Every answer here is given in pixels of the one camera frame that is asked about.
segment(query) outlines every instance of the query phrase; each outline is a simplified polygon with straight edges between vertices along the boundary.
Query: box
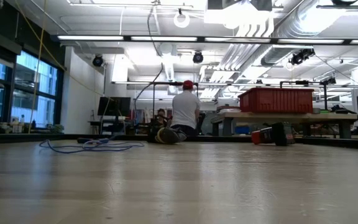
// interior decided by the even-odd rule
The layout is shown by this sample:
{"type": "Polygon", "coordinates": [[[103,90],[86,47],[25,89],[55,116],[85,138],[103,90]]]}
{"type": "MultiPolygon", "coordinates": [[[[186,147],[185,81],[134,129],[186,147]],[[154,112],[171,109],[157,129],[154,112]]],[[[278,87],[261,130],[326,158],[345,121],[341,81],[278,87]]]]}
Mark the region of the box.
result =
{"type": "Polygon", "coordinates": [[[242,112],[312,113],[313,89],[252,88],[239,95],[242,112]]]}

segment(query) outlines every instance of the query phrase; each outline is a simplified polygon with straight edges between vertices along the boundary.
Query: cable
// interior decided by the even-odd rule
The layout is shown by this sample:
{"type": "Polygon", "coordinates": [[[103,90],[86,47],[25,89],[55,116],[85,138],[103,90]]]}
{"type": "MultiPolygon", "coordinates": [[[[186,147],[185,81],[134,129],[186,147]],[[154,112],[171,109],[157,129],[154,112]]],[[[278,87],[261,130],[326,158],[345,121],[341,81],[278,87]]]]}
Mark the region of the cable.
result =
{"type": "MultiPolygon", "coordinates": [[[[44,0],[44,12],[47,10],[47,0],[44,0]]],[[[45,32],[45,15],[42,18],[42,30],[41,30],[41,38],[40,38],[40,48],[38,51],[38,62],[37,62],[37,71],[35,72],[35,83],[34,83],[34,95],[32,98],[32,107],[31,107],[31,116],[30,116],[30,122],[32,121],[32,116],[34,115],[34,108],[35,108],[35,99],[37,97],[37,87],[38,87],[38,71],[40,68],[40,61],[41,61],[41,53],[42,53],[42,41],[44,40],[44,32],[45,32]]]]}
{"type": "MultiPolygon", "coordinates": [[[[153,14],[153,8],[150,10],[149,15],[147,16],[147,29],[149,30],[149,36],[150,36],[150,38],[151,38],[151,40],[152,40],[152,43],[153,43],[153,46],[154,46],[154,49],[155,49],[157,55],[162,58],[162,55],[161,55],[160,52],[158,51],[157,46],[155,45],[155,42],[154,42],[153,38],[151,37],[152,33],[151,33],[151,30],[150,30],[150,17],[151,17],[152,14],[153,14]]],[[[137,97],[135,98],[135,100],[134,100],[135,122],[137,121],[137,112],[136,112],[136,111],[137,111],[137,108],[136,108],[137,99],[139,99],[140,95],[143,93],[143,91],[144,91],[145,89],[147,89],[151,84],[153,84],[153,83],[157,80],[157,78],[161,75],[163,69],[164,69],[163,63],[161,63],[161,69],[160,69],[160,71],[158,72],[158,74],[155,76],[154,80],[153,80],[151,83],[149,83],[145,88],[143,88],[142,91],[140,91],[140,93],[139,93],[139,94],[137,95],[137,97]]]]}
{"type": "Polygon", "coordinates": [[[150,36],[150,38],[151,38],[151,40],[152,40],[152,43],[153,43],[153,46],[154,46],[154,49],[155,49],[156,53],[158,54],[158,56],[160,56],[160,57],[162,58],[162,55],[160,54],[160,52],[159,52],[158,49],[157,49],[157,46],[155,45],[155,42],[154,42],[154,40],[153,40],[153,37],[151,37],[152,32],[151,32],[151,30],[150,30],[150,18],[151,18],[151,16],[152,16],[152,14],[153,14],[153,8],[150,10],[149,15],[147,16],[147,29],[149,30],[149,36],[150,36]]]}
{"type": "Polygon", "coordinates": [[[352,81],[354,81],[355,83],[357,83],[357,84],[358,84],[358,82],[357,82],[357,81],[355,81],[355,80],[354,80],[354,79],[352,79],[351,77],[349,77],[349,76],[347,76],[347,75],[343,74],[343,73],[342,73],[342,72],[340,72],[338,69],[336,69],[336,68],[332,67],[330,64],[328,64],[326,61],[324,61],[322,58],[320,58],[320,57],[319,57],[319,56],[317,56],[316,54],[315,54],[314,56],[316,56],[318,59],[320,59],[320,60],[321,60],[322,62],[324,62],[326,65],[330,66],[333,70],[337,71],[339,74],[341,74],[341,75],[345,76],[346,78],[348,78],[348,79],[350,79],[350,80],[352,80],[352,81]]]}
{"type": "Polygon", "coordinates": [[[134,100],[134,106],[135,106],[135,122],[137,121],[137,113],[136,113],[136,111],[137,111],[137,109],[136,109],[137,99],[139,99],[140,95],[143,93],[143,91],[144,91],[145,89],[147,89],[150,85],[152,85],[152,84],[157,80],[157,78],[161,75],[163,68],[164,68],[164,67],[163,67],[163,63],[161,63],[161,69],[160,69],[159,73],[155,76],[154,80],[153,80],[151,83],[149,83],[145,88],[143,88],[142,91],[140,91],[140,93],[137,95],[136,99],[134,100]]]}
{"type": "Polygon", "coordinates": [[[107,143],[102,143],[99,140],[92,140],[92,141],[88,141],[86,143],[84,143],[82,146],[52,146],[50,144],[50,140],[45,140],[43,142],[41,142],[39,144],[39,147],[42,148],[49,148],[55,152],[58,153],[62,153],[62,154],[73,154],[73,153],[77,153],[77,152],[121,152],[121,151],[125,151],[128,149],[132,149],[133,147],[144,147],[144,144],[141,142],[120,142],[120,143],[115,143],[115,144],[107,144],[107,143]],[[91,146],[91,147],[87,147],[87,145],[92,144],[92,143],[96,143],[97,145],[95,146],[91,146]],[[75,150],[75,151],[61,151],[58,149],[62,149],[62,148],[80,148],[80,150],[75,150]]]}

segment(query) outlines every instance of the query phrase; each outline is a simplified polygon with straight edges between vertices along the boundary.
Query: wooden table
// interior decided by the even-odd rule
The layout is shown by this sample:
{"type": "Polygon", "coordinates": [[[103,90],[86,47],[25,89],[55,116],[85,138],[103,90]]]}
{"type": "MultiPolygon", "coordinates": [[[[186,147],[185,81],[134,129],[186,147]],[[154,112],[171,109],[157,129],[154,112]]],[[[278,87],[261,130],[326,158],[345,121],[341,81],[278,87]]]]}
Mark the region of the wooden table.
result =
{"type": "Polygon", "coordinates": [[[290,122],[300,123],[304,127],[304,135],[311,134],[310,125],[316,123],[329,123],[339,125],[339,136],[342,139],[351,139],[351,124],[358,120],[357,114],[284,114],[284,113],[223,113],[211,119],[213,135],[219,136],[219,123],[223,123],[223,136],[232,136],[233,122],[274,123],[290,122]]]}

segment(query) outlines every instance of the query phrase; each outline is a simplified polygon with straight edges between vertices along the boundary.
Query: table leg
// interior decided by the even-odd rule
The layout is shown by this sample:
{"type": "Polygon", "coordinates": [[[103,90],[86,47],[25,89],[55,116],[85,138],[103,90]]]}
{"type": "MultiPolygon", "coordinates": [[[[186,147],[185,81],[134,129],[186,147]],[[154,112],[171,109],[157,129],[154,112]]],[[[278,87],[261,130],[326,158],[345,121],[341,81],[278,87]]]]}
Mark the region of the table leg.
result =
{"type": "Polygon", "coordinates": [[[212,124],[212,136],[219,136],[219,123],[212,124]]]}
{"type": "Polygon", "coordinates": [[[339,123],[339,137],[341,139],[352,139],[351,122],[341,121],[339,123]]]}
{"type": "Polygon", "coordinates": [[[310,124],[303,124],[303,136],[311,136],[310,124]]]}
{"type": "Polygon", "coordinates": [[[232,136],[233,118],[225,118],[223,120],[223,136],[232,136]]]}

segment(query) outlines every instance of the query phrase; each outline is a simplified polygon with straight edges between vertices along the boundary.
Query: white wall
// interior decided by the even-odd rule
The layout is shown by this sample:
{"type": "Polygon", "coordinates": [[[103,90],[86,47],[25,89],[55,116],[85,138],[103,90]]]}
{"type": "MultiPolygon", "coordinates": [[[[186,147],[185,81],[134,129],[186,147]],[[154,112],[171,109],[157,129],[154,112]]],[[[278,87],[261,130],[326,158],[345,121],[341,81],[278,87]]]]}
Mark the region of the white wall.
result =
{"type": "MultiPolygon", "coordinates": [[[[141,90],[127,90],[127,97],[131,97],[132,99],[136,98],[137,95],[140,93],[141,90]]],[[[156,90],[155,91],[155,98],[156,99],[173,99],[173,95],[167,95],[167,90],[156,90]]],[[[139,99],[152,99],[153,98],[153,91],[152,90],[145,90],[140,96],[139,99]]],[[[138,100],[136,103],[137,109],[152,109],[153,108],[153,101],[140,101],[138,100]]],[[[172,101],[155,101],[155,110],[158,109],[171,109],[172,108],[172,101]]],[[[201,110],[202,111],[216,111],[216,105],[214,103],[206,103],[201,102],[201,110]]]]}
{"type": "Polygon", "coordinates": [[[65,127],[64,133],[91,134],[88,121],[91,120],[92,110],[98,119],[99,97],[103,94],[103,74],[74,53],[73,47],[66,49],[65,66],[67,71],[63,81],[61,122],[65,127]]]}

